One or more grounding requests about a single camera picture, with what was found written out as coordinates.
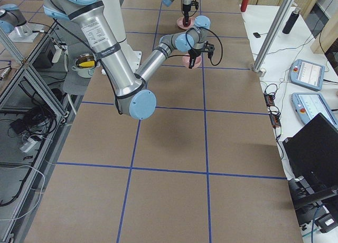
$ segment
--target metal pole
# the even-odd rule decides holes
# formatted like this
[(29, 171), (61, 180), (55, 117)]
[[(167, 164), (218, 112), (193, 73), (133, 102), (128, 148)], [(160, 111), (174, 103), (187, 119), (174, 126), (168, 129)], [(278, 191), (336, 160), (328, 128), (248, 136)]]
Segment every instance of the metal pole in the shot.
[(269, 32), (263, 42), (262, 47), (260, 48), (260, 51), (257, 55), (257, 58), (255, 60), (255, 63), (252, 66), (252, 70), (254, 72), (260, 72), (260, 67), (263, 64), (263, 61), (275, 39), (275, 37), (277, 36), (277, 32), (280, 28), (280, 26), (282, 25), (282, 22), (287, 14), (287, 12), (289, 11), (290, 7), (292, 6), (292, 3), (294, 2), (294, 0), (283, 0), (283, 3), (281, 4), (281, 6), (278, 9), (278, 12), (275, 16), (275, 19), (269, 29)]
[(5, 49), (7, 49), (10, 52), (15, 61), (21, 64), (24, 57), (22, 56), (21, 52), (16, 48), (16, 46), (13, 44), (11, 39), (9, 39), (9, 37), (5, 34), (2, 28), (0, 28), (0, 42), (2, 43), (3, 46), (5, 46)]

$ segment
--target blue tape grid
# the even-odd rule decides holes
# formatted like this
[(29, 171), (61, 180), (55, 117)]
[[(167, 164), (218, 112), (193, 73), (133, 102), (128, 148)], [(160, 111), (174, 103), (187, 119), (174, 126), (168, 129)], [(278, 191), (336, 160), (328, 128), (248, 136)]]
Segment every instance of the blue tape grid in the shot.
[[(137, 171), (150, 171), (150, 172), (167, 172), (167, 173), (184, 173), (184, 174), (201, 174), (206, 175), (206, 172), (199, 171), (186, 171), (186, 170), (171, 170), (151, 167), (130, 167), (122, 165), (102, 165), (102, 164), (88, 164), (88, 163), (73, 163), (73, 162), (57, 162), (57, 165), (73, 165), (73, 166), (87, 166), (87, 167), (102, 167), (124, 170), (137, 170)], [(271, 180), (287, 180), (286, 177), (278, 176), (265, 176), (265, 175), (250, 175), (250, 174), (235, 174), (235, 173), (216, 173), (209, 172), (209, 175), (215, 176), (228, 176), (228, 177), (240, 177), (240, 178), (254, 178), (254, 179), (271, 179)]]
[[(202, 15), (202, 0), (200, 0), (200, 15)], [(211, 203), (210, 203), (210, 177), (209, 177), (209, 156), (208, 156), (208, 121), (206, 118), (206, 96), (205, 96), (205, 76), (204, 76), (204, 56), (202, 56), (202, 79), (203, 79), (203, 109), (204, 109), (204, 139), (205, 139), (205, 165), (206, 165), (206, 196), (208, 199), (208, 229), (209, 243), (212, 243), (211, 229)]]
[[(82, 101), (81, 103), (83, 103), (83, 104), (96, 104), (96, 105), (114, 106), (114, 103), (108, 103), (108, 102)], [(159, 109), (172, 109), (172, 110), (187, 110), (187, 111), (227, 113), (227, 114), (266, 115), (266, 116), (269, 115), (268, 113), (256, 113), (256, 112), (245, 112), (245, 111), (230, 111), (230, 110), (215, 110), (215, 109), (205, 109), (205, 108), (198, 109), (198, 108), (161, 107), (161, 106), (156, 106), (156, 108), (159, 108)]]
[[(202, 14), (202, 1), (200, 0), (200, 14)], [(38, 9), (36, 12), (28, 12), (28, 13), (34, 13), (34, 15), (29, 19), (32, 20), (32, 18), (36, 15), (36, 13), (39, 13), (41, 8)], [(139, 8), (122, 8), (122, 9), (133, 9), (133, 10), (155, 10), (155, 9), (139, 9)], [(144, 34), (153, 34), (155, 36), (154, 38), (154, 43), (153, 43), (153, 48), (155, 46), (155, 41), (156, 41), (156, 35), (162, 35), (158, 34), (158, 24), (160, 20), (160, 15), (161, 11), (173, 11), (173, 10), (162, 10), (162, 4), (159, 9), (159, 14), (158, 14), (158, 19), (157, 19), (157, 24), (156, 24), (156, 32), (155, 33), (144, 33)], [(240, 13), (229, 13), (229, 12), (205, 12), (205, 13), (223, 13), (223, 14), (240, 14)], [(245, 38), (246, 37), (235, 37), (235, 36), (220, 36), (221, 38)], [(204, 69), (206, 68), (212, 68), (212, 69), (238, 69), (238, 70), (249, 70), (247, 68), (217, 68), (217, 67), (205, 67), (204, 66), (204, 59), (202, 56), (202, 77), (203, 77), (203, 109), (192, 109), (192, 108), (171, 108), (171, 107), (160, 107), (158, 106), (157, 108), (162, 108), (162, 109), (177, 109), (177, 110), (196, 110), (196, 111), (203, 111), (204, 112), (204, 135), (205, 135), (205, 164), (206, 164), (206, 172), (198, 172), (198, 171), (183, 171), (183, 170), (168, 170), (168, 169), (154, 169), (154, 168), (145, 168), (145, 167), (133, 167), (134, 165), (134, 158), (135, 158), (135, 153), (136, 153), (136, 147), (137, 147), (137, 142), (138, 142), (138, 136), (139, 136), (139, 130), (140, 130), (140, 124), (141, 121), (138, 122), (137, 126), (137, 131), (136, 131), (136, 136), (135, 136), (135, 143), (134, 143), (134, 149), (133, 149), (133, 154), (132, 154), (132, 159), (130, 162), (130, 166), (117, 166), (117, 165), (99, 165), (99, 164), (81, 164), (81, 163), (68, 163), (68, 162), (58, 162), (59, 165), (77, 165), (77, 166), (91, 166), (91, 167), (106, 167), (106, 168), (115, 168), (115, 169), (124, 169), (124, 170), (129, 170), (128, 173), (128, 180), (127, 180), (127, 186), (126, 186), (126, 192), (125, 192), (125, 197), (124, 197), (124, 202), (123, 202), (123, 208), (121, 212), (121, 217), (120, 217), (120, 224), (119, 224), (119, 229), (118, 229), (118, 235), (116, 239), (116, 243), (119, 243), (120, 241), (120, 236), (121, 236), (121, 230), (123, 226), (123, 219), (124, 219), (124, 213), (126, 209), (126, 203), (127, 203), (127, 198), (128, 198), (128, 190), (130, 186), (130, 181), (132, 178), (132, 170), (141, 170), (141, 171), (156, 171), (156, 172), (172, 172), (172, 173), (186, 173), (186, 174), (202, 174), (206, 175), (206, 186), (207, 186), (207, 197), (208, 197), (208, 229), (209, 229), (209, 243), (212, 243), (212, 226), (211, 226), (211, 206), (210, 206), (210, 175), (215, 175), (215, 176), (230, 176), (230, 177), (249, 177), (249, 178), (259, 178), (259, 179), (275, 179), (275, 180), (286, 180), (285, 177), (276, 177), (276, 176), (263, 176), (263, 175), (243, 175), (243, 174), (229, 174), (229, 173), (215, 173), (215, 172), (209, 172), (209, 158), (208, 158), (208, 137), (207, 137), (207, 128), (208, 128), (208, 122), (206, 118), (206, 112), (207, 111), (213, 111), (213, 112), (219, 112), (219, 113), (235, 113), (235, 114), (254, 114), (254, 115), (268, 115), (264, 113), (252, 113), (252, 112), (240, 112), (240, 111), (225, 111), (225, 110), (207, 110), (206, 109), (206, 97), (205, 97), (205, 79), (204, 79)], [(82, 103), (84, 104), (99, 104), (99, 105), (114, 105), (113, 103), (106, 103), (106, 102), (93, 102), (93, 101), (83, 101)]]

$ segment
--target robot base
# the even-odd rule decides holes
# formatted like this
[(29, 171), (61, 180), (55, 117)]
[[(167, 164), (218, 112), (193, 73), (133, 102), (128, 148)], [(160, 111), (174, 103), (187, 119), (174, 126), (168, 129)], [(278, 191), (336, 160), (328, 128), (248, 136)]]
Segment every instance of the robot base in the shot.
[[(31, 24), (29, 23), (30, 28), (32, 31), (39, 31), (43, 29), (43, 25), (39, 24)], [(16, 31), (13, 30), (8, 37), (11, 39), (12, 42), (26, 42), (26, 43), (33, 43), (34, 39), (39, 35), (39, 33), (32, 33), (31, 35), (27, 37), (20, 37), (17, 35)]]

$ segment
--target power adapter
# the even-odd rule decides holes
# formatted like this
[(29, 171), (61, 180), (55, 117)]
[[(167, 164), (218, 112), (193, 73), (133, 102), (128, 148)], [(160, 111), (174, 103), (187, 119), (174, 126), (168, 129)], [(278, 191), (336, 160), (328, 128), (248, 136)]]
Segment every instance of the power adapter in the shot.
[(22, 132), (26, 130), (26, 125), (21, 119), (17, 119), (13, 121), (12, 123), (10, 123), (10, 127), (14, 130), (14, 132), (17, 135), (21, 134)]

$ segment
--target label sticker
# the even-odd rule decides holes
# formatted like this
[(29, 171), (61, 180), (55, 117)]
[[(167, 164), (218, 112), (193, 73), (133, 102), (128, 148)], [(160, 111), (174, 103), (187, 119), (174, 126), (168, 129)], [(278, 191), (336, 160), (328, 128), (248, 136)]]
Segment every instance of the label sticker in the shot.
[(89, 42), (89, 45), (91, 47), (97, 46), (97, 45), (104, 43), (108, 40), (102, 26), (97, 21), (95, 21), (95, 22), (93, 22), (89, 25), (84, 26), (82, 28), (82, 31), (83, 31), (84, 35), (86, 36), (86, 38)]

